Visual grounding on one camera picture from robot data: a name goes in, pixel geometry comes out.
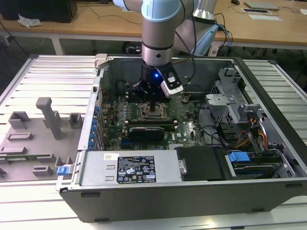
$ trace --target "computer case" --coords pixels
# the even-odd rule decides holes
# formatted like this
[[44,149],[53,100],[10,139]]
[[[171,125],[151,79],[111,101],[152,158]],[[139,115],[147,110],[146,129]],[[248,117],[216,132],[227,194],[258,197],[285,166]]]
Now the computer case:
[[5,20],[25,18],[70,23],[77,13],[76,0],[0,0]]

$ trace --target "white tissue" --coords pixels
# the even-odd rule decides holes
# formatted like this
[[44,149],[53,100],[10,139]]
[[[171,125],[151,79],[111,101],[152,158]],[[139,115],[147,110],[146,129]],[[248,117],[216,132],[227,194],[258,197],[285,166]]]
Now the white tissue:
[[303,15],[307,15],[307,10],[300,9],[300,11],[301,11],[301,13],[302,13]]
[[23,16],[21,16],[20,14],[19,15],[19,19],[18,19],[18,22],[27,27],[27,28],[30,28],[30,26],[40,26],[42,25],[42,23],[40,22],[39,19],[29,19],[29,18],[25,18]]

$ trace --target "black plastic cover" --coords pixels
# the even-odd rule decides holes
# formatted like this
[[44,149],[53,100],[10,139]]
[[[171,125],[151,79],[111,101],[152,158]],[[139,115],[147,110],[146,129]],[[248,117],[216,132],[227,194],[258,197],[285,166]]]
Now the black plastic cover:
[[194,146],[177,148],[179,160],[183,160],[187,173],[183,181],[231,180],[225,159],[227,151],[220,147]]

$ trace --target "barcode label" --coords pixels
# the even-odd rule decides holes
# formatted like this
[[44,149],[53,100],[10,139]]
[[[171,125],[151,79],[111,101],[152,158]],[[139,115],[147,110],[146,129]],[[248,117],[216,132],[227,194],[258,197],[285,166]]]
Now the barcode label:
[[118,153],[105,153],[104,161],[117,161],[118,157],[119,157]]

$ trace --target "table leg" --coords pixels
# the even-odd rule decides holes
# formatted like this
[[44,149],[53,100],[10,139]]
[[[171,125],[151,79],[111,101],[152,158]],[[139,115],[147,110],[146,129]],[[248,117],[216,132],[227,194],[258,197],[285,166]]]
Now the table leg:
[[258,51],[257,57],[260,58],[264,55],[264,53],[267,51],[267,48],[260,48]]
[[6,38],[6,36],[0,36],[0,43],[2,43],[4,45],[4,47],[10,46],[10,43],[9,43],[8,39]]
[[65,55],[64,49],[61,46],[61,42],[59,38],[52,38],[52,43],[54,50],[56,51],[56,55]]
[[213,42],[213,43],[211,44],[210,49],[209,49],[208,56],[209,56],[209,57],[216,57],[217,51],[219,50],[219,47],[220,47],[219,44],[216,44],[216,43]]
[[96,44],[96,40],[91,40],[91,45],[92,45],[93,55],[96,55],[96,54],[97,54],[97,44]]

